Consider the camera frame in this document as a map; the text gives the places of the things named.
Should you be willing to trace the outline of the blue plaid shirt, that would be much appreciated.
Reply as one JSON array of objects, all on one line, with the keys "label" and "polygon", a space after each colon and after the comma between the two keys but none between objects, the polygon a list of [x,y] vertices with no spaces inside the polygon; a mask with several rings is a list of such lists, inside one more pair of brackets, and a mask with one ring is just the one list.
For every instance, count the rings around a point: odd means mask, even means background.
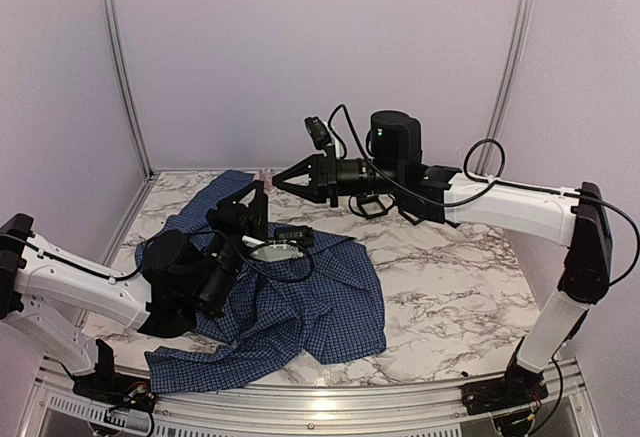
[{"label": "blue plaid shirt", "polygon": [[385,307],[380,279],[354,238],[317,231],[309,259],[243,268],[221,318],[198,314],[195,331],[213,353],[160,347],[145,355],[156,393],[243,387],[301,352],[323,365],[381,354]]}]

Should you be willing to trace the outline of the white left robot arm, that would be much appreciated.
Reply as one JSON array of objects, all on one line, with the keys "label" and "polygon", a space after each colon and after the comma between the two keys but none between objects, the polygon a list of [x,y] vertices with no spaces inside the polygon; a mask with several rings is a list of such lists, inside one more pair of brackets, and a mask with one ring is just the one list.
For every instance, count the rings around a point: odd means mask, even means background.
[{"label": "white left robot arm", "polygon": [[208,243],[196,231],[166,230],[143,245],[138,268],[123,274],[80,259],[32,230],[18,213],[1,226],[1,318],[36,339],[79,395],[106,402],[147,394],[151,384],[116,371],[112,348],[72,329],[51,307],[68,303],[144,335],[192,331],[199,314],[219,318],[251,250],[267,237],[264,185],[253,181],[206,213]]}]

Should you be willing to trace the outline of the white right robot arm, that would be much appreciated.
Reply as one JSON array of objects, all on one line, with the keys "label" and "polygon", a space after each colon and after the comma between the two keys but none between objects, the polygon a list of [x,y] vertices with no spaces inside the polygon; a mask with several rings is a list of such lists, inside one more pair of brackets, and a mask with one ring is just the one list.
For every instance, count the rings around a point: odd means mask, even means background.
[{"label": "white right robot arm", "polygon": [[545,188],[476,176],[466,167],[426,165],[421,124],[400,111],[372,114],[358,158],[348,157],[330,121],[308,117],[305,128],[316,151],[273,177],[273,185],[282,191],[332,207],[342,196],[364,207],[387,194],[414,225],[483,224],[566,248],[557,289],[518,344],[504,375],[482,384],[506,405],[537,390],[555,352],[612,285],[612,236],[598,186],[585,182],[578,189]]}]

